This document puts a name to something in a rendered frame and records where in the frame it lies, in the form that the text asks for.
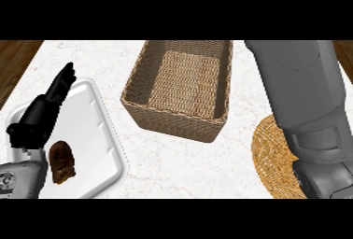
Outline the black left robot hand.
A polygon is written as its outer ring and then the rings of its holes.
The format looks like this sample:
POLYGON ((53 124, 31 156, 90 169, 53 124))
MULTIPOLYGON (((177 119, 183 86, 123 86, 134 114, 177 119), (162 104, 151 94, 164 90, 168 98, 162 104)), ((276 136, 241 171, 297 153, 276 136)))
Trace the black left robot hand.
POLYGON ((21 120, 7 127, 13 148, 40 149, 44 147, 74 82, 72 63, 66 63, 52 81, 47 92, 34 98, 21 120))

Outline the brown wicker basket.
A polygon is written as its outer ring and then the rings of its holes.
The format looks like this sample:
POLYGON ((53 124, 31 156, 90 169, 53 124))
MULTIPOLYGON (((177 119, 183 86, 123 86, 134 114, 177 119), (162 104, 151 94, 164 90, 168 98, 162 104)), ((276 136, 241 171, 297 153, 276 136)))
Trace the brown wicker basket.
POLYGON ((210 143, 227 120, 233 42, 148 40, 121 104, 137 126, 210 143))

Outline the round woven yellow placemat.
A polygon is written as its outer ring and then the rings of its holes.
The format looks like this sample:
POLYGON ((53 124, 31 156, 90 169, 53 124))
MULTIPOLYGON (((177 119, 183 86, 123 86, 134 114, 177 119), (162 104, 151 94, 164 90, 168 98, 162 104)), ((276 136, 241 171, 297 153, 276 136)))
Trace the round woven yellow placemat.
POLYGON ((260 121, 253 133, 251 153, 260 181, 273 198, 304 199, 292 173, 292 162, 298 157, 289 151, 273 115, 260 121))

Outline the white plastic tray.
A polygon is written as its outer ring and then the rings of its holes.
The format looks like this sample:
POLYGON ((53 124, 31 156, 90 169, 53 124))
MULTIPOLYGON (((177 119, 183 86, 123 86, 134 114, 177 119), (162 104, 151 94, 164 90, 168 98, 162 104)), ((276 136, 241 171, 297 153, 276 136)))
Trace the white plastic tray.
POLYGON ((90 78, 81 78, 72 84, 44 146, 46 153, 50 153, 58 141, 69 144, 75 176, 56 185, 52 172, 47 172, 38 198, 103 198, 124 176, 125 157, 97 87, 90 78))

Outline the brown bread piece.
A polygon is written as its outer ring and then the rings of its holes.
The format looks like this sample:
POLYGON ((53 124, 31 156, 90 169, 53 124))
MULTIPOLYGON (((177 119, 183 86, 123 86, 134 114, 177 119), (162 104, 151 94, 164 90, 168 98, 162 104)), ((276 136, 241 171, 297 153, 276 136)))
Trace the brown bread piece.
POLYGON ((65 141, 58 141, 50 148, 52 181, 62 184, 75 176, 72 149, 65 141))

